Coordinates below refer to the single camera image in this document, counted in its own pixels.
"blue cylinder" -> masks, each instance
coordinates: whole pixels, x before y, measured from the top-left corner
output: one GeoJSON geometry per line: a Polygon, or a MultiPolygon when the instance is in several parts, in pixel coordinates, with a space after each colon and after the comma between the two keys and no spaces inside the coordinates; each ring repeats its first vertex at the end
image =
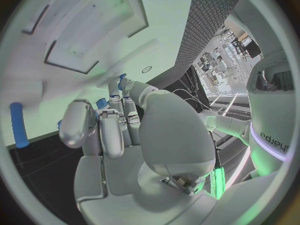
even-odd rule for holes
{"type": "Polygon", "coordinates": [[[18,149],[27,147],[29,145],[29,141],[26,135],[23,118],[23,106],[21,103],[13,102],[12,104],[10,104],[10,116],[16,147],[18,149]]]}

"blue cylindrical handle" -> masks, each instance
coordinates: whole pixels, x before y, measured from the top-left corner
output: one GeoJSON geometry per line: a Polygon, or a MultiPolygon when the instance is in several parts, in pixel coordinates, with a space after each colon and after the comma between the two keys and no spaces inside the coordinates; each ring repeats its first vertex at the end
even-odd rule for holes
{"type": "Polygon", "coordinates": [[[24,148],[29,145],[26,135],[24,119],[23,119],[23,106],[19,102],[10,104],[11,126],[14,136],[15,145],[18,149],[24,148]]]}

